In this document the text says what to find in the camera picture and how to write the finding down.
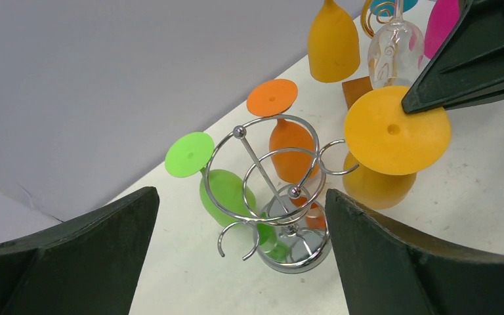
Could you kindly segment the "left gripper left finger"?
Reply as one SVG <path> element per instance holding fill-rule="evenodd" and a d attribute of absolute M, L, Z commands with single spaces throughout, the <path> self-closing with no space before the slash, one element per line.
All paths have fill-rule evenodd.
<path fill-rule="evenodd" d="M 0 243 L 0 314 L 128 314 L 158 209 L 147 186 Z"/>

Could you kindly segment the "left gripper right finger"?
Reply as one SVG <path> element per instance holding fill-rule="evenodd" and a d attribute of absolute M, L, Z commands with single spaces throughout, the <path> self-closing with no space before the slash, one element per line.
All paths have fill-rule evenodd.
<path fill-rule="evenodd" d="M 504 255 L 431 236 L 336 189 L 325 213 L 350 314 L 504 314 Z"/>

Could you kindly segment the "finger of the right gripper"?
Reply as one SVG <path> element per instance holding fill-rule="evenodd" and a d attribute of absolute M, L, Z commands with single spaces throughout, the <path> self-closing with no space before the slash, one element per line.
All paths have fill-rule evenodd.
<path fill-rule="evenodd" d="M 407 114 L 504 100 L 504 0 L 464 1 L 457 24 L 402 100 Z"/>

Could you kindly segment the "pink wine glass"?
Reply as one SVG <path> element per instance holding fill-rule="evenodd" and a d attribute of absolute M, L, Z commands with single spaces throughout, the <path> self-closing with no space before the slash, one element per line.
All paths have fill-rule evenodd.
<path fill-rule="evenodd" d="M 437 0 L 430 12 L 425 34 L 425 56 L 432 59 L 459 18 L 458 0 Z"/>

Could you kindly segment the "clear wine glass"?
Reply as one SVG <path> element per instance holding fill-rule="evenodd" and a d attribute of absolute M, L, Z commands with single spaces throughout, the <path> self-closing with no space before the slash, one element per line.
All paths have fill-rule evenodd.
<path fill-rule="evenodd" d="M 423 33 L 404 19 L 403 12 L 404 1 L 397 0 L 393 18 L 372 37 L 367 64 L 373 89 L 410 87 L 420 74 L 425 48 Z"/>

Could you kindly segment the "blue wine glass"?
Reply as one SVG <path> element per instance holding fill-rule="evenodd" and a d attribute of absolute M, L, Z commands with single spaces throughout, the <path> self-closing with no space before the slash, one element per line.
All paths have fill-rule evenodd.
<path fill-rule="evenodd" d="M 393 17 L 395 0 L 373 0 L 369 6 L 370 12 L 378 17 Z M 412 9 L 418 0 L 403 0 L 403 12 Z"/>

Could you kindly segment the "yellow wine glass front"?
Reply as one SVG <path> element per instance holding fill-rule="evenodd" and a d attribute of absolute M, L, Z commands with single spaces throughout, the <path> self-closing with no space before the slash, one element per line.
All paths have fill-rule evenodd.
<path fill-rule="evenodd" d="M 344 121 L 349 152 L 343 177 L 346 193 L 364 205 L 383 210 L 400 203 L 411 190 L 417 173 L 435 163 L 452 136 L 443 108 L 406 114 L 405 86 L 389 86 L 361 96 Z"/>

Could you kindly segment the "yellow wine glass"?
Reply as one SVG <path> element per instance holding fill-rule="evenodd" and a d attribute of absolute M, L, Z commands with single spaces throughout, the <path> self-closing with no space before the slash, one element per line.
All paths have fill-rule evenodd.
<path fill-rule="evenodd" d="M 400 203 L 411 190 L 417 173 L 435 163 L 452 136 L 443 108 L 406 114 L 405 86 L 389 86 L 361 96 L 344 121 L 349 152 L 343 177 L 346 193 L 364 205 L 383 210 Z"/>
<path fill-rule="evenodd" d="M 360 66 L 360 40 L 352 17 L 334 0 L 325 0 L 307 39 L 311 76 L 322 83 L 343 81 Z"/>

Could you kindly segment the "dark orange wine glass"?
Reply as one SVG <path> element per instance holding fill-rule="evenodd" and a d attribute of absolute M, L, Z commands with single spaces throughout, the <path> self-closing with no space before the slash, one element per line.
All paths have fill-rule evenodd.
<path fill-rule="evenodd" d="M 273 79 L 255 87 L 247 97 L 246 105 L 255 116 L 272 117 L 288 110 L 297 96 L 298 87 L 293 81 Z M 319 167 L 311 167 L 312 158 L 308 153 L 281 152 L 284 148 L 302 148 L 313 152 L 315 144 L 305 127 L 279 118 L 269 140 L 269 150 L 279 150 L 271 158 L 279 178 L 290 184 L 298 184 L 307 171 L 310 171 L 309 179 L 321 173 Z"/>

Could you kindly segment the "green wine glass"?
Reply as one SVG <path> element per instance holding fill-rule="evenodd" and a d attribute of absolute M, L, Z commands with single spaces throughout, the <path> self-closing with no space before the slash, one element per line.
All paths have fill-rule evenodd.
<path fill-rule="evenodd" d="M 205 174 L 207 162 L 215 149 L 215 143 L 210 135 L 204 132 L 193 132 L 179 138 L 168 150 L 165 156 L 167 172 L 177 178 L 192 176 L 198 172 Z M 215 199 L 231 212 L 245 216 L 249 214 L 242 198 L 243 180 L 233 172 L 224 169 L 212 169 L 209 172 L 210 189 Z M 237 219 L 223 213 L 210 200 L 205 189 L 205 177 L 199 183 L 199 196 L 206 211 L 223 227 L 231 224 L 238 232 L 245 232 L 246 225 Z M 263 251 L 267 257 L 279 263 L 286 263 L 289 246 L 278 240 L 273 226 L 256 224 L 252 230 L 253 236 L 259 237 L 257 251 Z"/>

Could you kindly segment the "silver wire glass rack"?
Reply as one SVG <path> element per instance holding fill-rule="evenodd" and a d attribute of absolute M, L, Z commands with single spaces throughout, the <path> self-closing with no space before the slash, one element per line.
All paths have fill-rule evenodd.
<path fill-rule="evenodd" d="M 306 214 L 311 206 L 316 204 L 322 217 L 326 212 L 323 205 L 317 200 L 326 183 L 328 175 L 343 176 L 359 168 L 356 163 L 342 171 L 331 171 L 325 167 L 322 156 L 327 149 L 343 144 L 345 140 L 339 139 L 320 145 L 316 130 L 306 120 L 295 115 L 278 114 L 271 117 L 273 120 L 285 119 L 303 126 L 313 138 L 314 147 L 311 150 L 299 147 L 286 147 L 271 150 L 263 156 L 258 156 L 252 149 L 248 139 L 249 127 L 268 121 L 267 117 L 260 117 L 243 125 L 237 125 L 233 131 L 226 135 L 213 150 L 216 156 L 219 150 L 231 139 L 238 139 L 246 149 L 252 164 L 248 168 L 240 185 L 240 196 L 248 210 L 248 215 L 239 215 L 217 200 L 211 190 L 210 168 L 214 159 L 211 158 L 205 164 L 203 171 L 203 183 L 205 191 L 213 203 L 225 215 L 233 218 L 228 226 L 224 227 L 217 239 L 217 250 L 221 257 L 225 256 L 222 242 L 229 229 L 244 225 L 253 231 L 253 246 L 242 259 L 246 261 L 253 255 L 258 255 L 271 269 L 284 274 L 300 274 L 312 270 L 322 263 L 331 251 L 331 240 L 328 228 L 315 229 L 306 225 Z M 311 158 L 310 166 L 306 169 L 303 177 L 296 184 L 287 184 L 281 188 L 275 187 L 262 162 L 277 154 L 299 152 Z M 267 183 L 272 192 L 269 202 L 256 212 L 251 208 L 247 199 L 247 182 L 254 170 L 257 170 Z"/>

